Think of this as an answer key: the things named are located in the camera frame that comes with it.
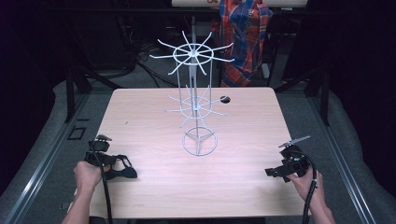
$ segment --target black curtain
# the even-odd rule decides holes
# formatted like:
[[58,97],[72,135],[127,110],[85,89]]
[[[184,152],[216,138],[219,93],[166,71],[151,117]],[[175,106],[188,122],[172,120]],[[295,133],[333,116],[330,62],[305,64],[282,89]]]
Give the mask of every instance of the black curtain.
[[378,183],[396,197],[396,20],[387,1],[362,1],[350,40],[332,70],[340,97]]
[[0,193],[20,169],[54,104],[67,60],[32,1],[0,3]]

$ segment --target red plaid shirt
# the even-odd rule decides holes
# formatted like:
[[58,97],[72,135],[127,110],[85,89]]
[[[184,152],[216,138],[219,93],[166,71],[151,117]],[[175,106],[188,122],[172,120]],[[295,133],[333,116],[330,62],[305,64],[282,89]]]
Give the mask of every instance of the red plaid shirt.
[[261,0],[221,0],[219,44],[233,46],[224,54],[225,75],[221,86],[241,87],[250,82],[254,71],[262,65],[265,31],[273,13]]

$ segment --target wooden table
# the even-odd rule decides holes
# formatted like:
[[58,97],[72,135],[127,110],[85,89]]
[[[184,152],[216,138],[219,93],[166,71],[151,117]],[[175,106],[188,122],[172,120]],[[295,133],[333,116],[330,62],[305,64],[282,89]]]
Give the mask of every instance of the wooden table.
[[[216,102],[205,124],[218,138],[216,149],[193,156],[182,146],[195,122],[178,112],[178,89],[114,91],[98,133],[113,139],[108,155],[127,155],[137,179],[108,181],[114,218],[269,217],[301,215],[304,202],[291,183],[267,176],[281,165],[279,145],[290,134],[269,88],[215,88]],[[91,216],[106,217],[103,185]]]

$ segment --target rotating display rack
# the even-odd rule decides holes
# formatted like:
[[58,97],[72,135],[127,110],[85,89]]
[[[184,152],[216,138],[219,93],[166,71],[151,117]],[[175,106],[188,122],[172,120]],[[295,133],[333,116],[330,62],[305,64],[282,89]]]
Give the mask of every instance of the rotating display rack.
[[[201,43],[196,43],[196,36],[194,29],[192,30],[192,43],[189,42],[184,32],[183,37],[186,41],[186,44],[175,47],[172,45],[168,45],[163,43],[161,40],[158,40],[162,45],[173,49],[172,55],[166,56],[152,56],[150,57],[154,59],[164,59],[164,58],[173,58],[176,62],[176,68],[168,73],[168,75],[173,75],[177,73],[177,84],[178,84],[178,99],[172,96],[169,96],[174,101],[179,102],[179,109],[175,110],[165,110],[166,112],[180,112],[186,119],[180,125],[180,128],[183,127],[188,120],[193,120],[195,122],[195,126],[190,128],[184,133],[182,138],[183,147],[192,155],[195,156],[204,156],[211,153],[215,150],[218,145],[218,138],[215,133],[209,129],[205,122],[204,118],[209,114],[216,114],[220,116],[226,116],[226,114],[222,114],[212,110],[212,105],[221,99],[212,101],[212,67],[213,60],[222,61],[222,62],[232,62],[232,60],[224,60],[221,58],[215,57],[215,51],[221,49],[227,49],[229,46],[220,47],[212,49],[207,46],[205,43],[209,40],[211,33],[208,35],[206,40]],[[209,72],[209,84],[201,95],[198,94],[197,90],[197,67],[199,67],[202,73],[207,76],[205,69],[203,68],[203,64],[210,63],[210,72]],[[187,65],[190,71],[190,86],[186,85],[185,90],[187,91],[188,97],[182,98],[182,89],[180,87],[180,76],[179,76],[179,68],[181,65]]]

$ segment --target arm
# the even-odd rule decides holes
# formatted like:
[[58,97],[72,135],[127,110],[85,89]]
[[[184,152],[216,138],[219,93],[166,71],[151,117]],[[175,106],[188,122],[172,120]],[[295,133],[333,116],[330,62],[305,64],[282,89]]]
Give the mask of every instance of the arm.
[[[309,167],[306,174],[302,177],[297,175],[288,175],[288,178],[294,184],[300,197],[305,201],[306,195],[309,191],[309,186],[312,182],[312,167]],[[309,205],[309,210],[312,213],[312,217],[318,224],[334,224],[334,218],[332,217],[332,211],[327,206],[325,201],[325,194],[323,188],[323,177],[322,174],[318,172],[317,176],[317,188],[312,195],[311,203]]]
[[96,185],[102,178],[100,168],[85,161],[79,161],[74,173],[78,192],[70,211],[64,218],[63,224],[89,223],[92,195]]

